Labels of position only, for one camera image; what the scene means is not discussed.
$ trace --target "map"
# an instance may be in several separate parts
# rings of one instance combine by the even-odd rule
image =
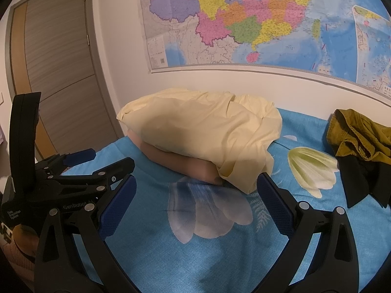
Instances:
[[[141,0],[152,70],[273,65],[391,97],[391,24],[380,0]]]

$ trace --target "bed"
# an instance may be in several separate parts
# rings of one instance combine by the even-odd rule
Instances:
[[[268,149],[274,157],[271,178],[316,209],[347,208],[337,162],[325,139],[328,122],[279,111],[281,137]],[[128,137],[64,175],[91,174],[124,157],[135,161],[137,193],[106,243],[134,284],[143,293],[251,292],[287,242],[257,192],[245,195],[184,177],[149,161]],[[362,290],[391,251],[391,211],[368,196],[347,214]],[[318,238],[313,236],[293,282],[304,277]],[[89,277],[100,282],[80,236],[75,241]]]

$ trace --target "metal rivet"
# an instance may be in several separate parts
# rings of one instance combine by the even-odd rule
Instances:
[[[307,210],[308,208],[310,208],[310,204],[308,204],[306,201],[301,201],[299,202],[299,207],[301,209]]]
[[[51,215],[51,216],[55,216],[55,215],[57,215],[57,213],[58,213],[57,208],[50,209],[50,211],[49,211],[49,215]]]
[[[95,208],[95,205],[92,203],[89,203],[84,206],[85,211],[92,211],[92,210],[94,210],[94,208]]]
[[[342,207],[337,207],[337,213],[343,215],[345,213],[345,209],[343,209]]]

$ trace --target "wooden door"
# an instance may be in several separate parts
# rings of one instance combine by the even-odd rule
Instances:
[[[100,150],[122,134],[98,82],[86,10],[86,0],[25,0],[11,8],[9,84],[15,94],[42,92],[36,133],[42,158]]]

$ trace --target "pillow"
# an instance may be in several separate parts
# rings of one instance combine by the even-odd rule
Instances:
[[[260,173],[271,174],[267,148],[282,127],[280,113],[262,97],[176,88],[128,103],[117,119],[160,150],[212,162],[247,194]]]

